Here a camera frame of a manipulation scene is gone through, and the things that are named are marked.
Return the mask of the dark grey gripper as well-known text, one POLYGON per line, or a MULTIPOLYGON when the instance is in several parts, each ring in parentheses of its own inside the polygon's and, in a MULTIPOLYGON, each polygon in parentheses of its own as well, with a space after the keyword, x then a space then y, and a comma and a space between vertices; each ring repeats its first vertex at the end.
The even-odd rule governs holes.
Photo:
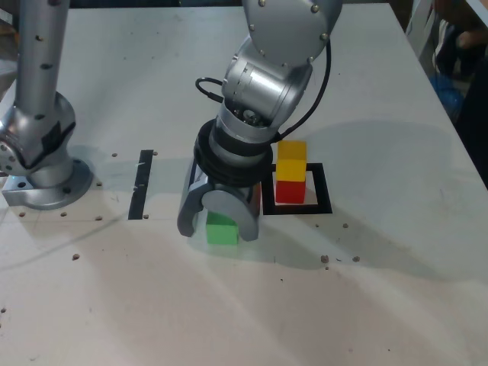
POLYGON ((204 208, 232 219, 238 226, 240 237, 251 242, 259 235, 260 185, 236 188, 216 183, 192 161, 182 194, 178 212, 178 231, 185 237, 192 237, 195 231, 194 218, 204 208))

